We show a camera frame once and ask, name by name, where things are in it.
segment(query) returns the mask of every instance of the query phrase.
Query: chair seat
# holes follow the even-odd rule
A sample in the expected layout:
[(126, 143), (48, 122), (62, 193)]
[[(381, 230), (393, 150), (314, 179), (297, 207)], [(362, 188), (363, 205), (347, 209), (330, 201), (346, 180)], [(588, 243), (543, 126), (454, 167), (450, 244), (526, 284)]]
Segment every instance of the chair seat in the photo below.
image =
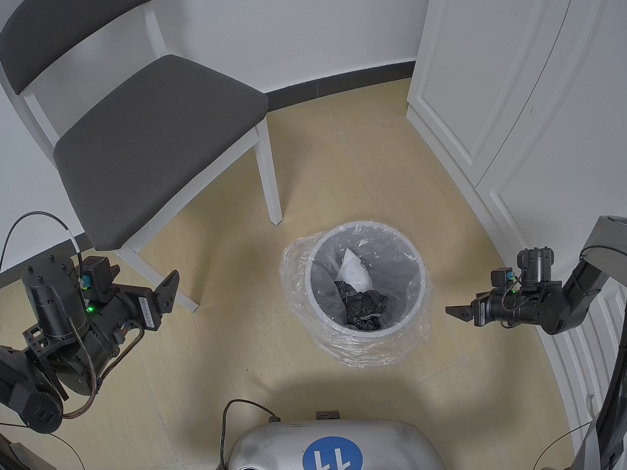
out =
[(267, 111), (265, 94), (173, 55), (122, 83), (54, 152), (94, 247), (120, 248)]

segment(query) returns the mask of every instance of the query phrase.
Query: cabinet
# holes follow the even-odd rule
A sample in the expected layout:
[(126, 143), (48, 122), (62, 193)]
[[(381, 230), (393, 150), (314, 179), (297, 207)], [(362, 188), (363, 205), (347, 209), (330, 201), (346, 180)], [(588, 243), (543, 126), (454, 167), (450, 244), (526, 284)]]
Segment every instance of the cabinet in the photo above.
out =
[[(408, 118), (503, 261), (548, 245), (565, 279), (597, 217), (627, 215), (627, 0), (514, 4), (526, 21), (504, 0), (429, 1)], [(608, 281), (582, 326), (540, 333), (571, 428), (601, 407), (626, 296)]]

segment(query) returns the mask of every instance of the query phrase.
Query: black baseboard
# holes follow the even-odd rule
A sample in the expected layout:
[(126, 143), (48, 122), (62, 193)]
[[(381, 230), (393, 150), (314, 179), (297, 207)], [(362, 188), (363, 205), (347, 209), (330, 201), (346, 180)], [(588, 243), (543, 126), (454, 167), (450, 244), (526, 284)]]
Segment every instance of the black baseboard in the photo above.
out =
[[(297, 105), (298, 103), (321, 98), (330, 94), (337, 94), (338, 92), (357, 89), (359, 87), (410, 78), (414, 73), (415, 65), (415, 61), (407, 61), (406, 63), (395, 63), (382, 67), (366, 68), (365, 70), (350, 71), (349, 73), (326, 76), (324, 78), (310, 80), (309, 82), (298, 83), (296, 85), (283, 87), (282, 89), (273, 90), (272, 92), (268, 92), (268, 98), (270, 99), (268, 111), (278, 110), (280, 108), (285, 108), (286, 106)], [(86, 251), (87, 249), (91, 249), (93, 247), (90, 240), (87, 238), (87, 235), (84, 233), (81, 233), (81, 235), (76, 237), (76, 242), (78, 243), (81, 251)], [(17, 265), (0, 273), (0, 288), (8, 286), (16, 280), (19, 280), (24, 269), (40, 256), (72, 256), (74, 254), (74, 246), (70, 240), (57, 244), (56, 246), (43, 251), (39, 255), (33, 256), (24, 262), (17, 263)]]
[[(90, 239), (87, 238), (87, 235), (85, 235), (85, 233), (81, 233), (80, 235), (76, 236), (76, 243), (78, 244), (81, 252), (84, 252), (93, 247), (91, 245)], [(20, 280), (20, 278), (22, 277), (22, 272), (26, 269), (26, 267), (30, 264), (33, 264), (38, 258), (42, 256), (74, 256), (75, 254), (76, 249), (74, 248), (72, 241), (69, 239), (65, 242), (57, 244), (56, 246), (52, 246), (42, 253), (35, 255), (32, 258), (28, 258), (26, 261), (19, 262), (15, 266), (12, 266), (8, 270), (4, 270), (2, 273), (0, 273), (0, 289), (4, 286), (12, 284), (16, 280)]]
[(268, 110), (272, 112), (286, 106), (296, 105), (304, 101), (337, 94), (346, 90), (366, 87), (376, 83), (392, 82), (402, 78), (411, 78), (415, 65), (415, 61), (407, 61), (406, 63), (366, 68), (365, 70), (325, 76), (324, 78), (317, 78), (309, 82), (273, 90), (268, 92), (268, 98), (270, 98)]

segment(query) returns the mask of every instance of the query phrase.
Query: plastic liner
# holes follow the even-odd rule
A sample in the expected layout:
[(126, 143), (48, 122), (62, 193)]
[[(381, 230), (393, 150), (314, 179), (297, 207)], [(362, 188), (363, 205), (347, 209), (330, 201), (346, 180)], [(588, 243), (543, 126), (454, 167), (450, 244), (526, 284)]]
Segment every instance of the plastic liner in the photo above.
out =
[[(346, 327), (346, 309), (333, 281), (347, 247), (367, 268), (372, 288), (389, 298), (378, 331)], [(431, 286), (425, 264), (391, 226), (355, 221), (298, 239), (283, 252), (280, 270), (290, 310), (316, 345), (343, 364), (396, 364), (429, 336)]]

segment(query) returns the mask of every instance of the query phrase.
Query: trash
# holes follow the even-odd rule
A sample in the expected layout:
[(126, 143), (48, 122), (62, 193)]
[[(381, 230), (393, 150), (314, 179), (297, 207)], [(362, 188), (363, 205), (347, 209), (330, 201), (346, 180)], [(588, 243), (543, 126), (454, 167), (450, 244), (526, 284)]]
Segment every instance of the trash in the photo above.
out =
[(372, 280), (368, 274), (368, 269), (350, 249), (346, 249), (344, 253), (344, 259), (335, 281), (346, 282), (353, 286), (358, 293), (365, 293), (372, 289)]
[(358, 331), (381, 329), (379, 317), (388, 307), (388, 297), (377, 291), (358, 293), (346, 282), (335, 282), (340, 298), (346, 307), (346, 323)]
[[(342, 286), (336, 281), (347, 250), (369, 274), (374, 310), (359, 313), (351, 306), (347, 311), (342, 301)], [(283, 252), (280, 271), (289, 309), (314, 343), (343, 364), (396, 364), (429, 335), (431, 287), (425, 264), (412, 243), (391, 226), (355, 221), (295, 240)], [(351, 288), (344, 286), (343, 293), (356, 295)], [(388, 297), (385, 309), (381, 300), (376, 308), (377, 294)], [(367, 326), (374, 326), (377, 319), (380, 327), (358, 329), (349, 322), (349, 312), (353, 322), (363, 317)]]

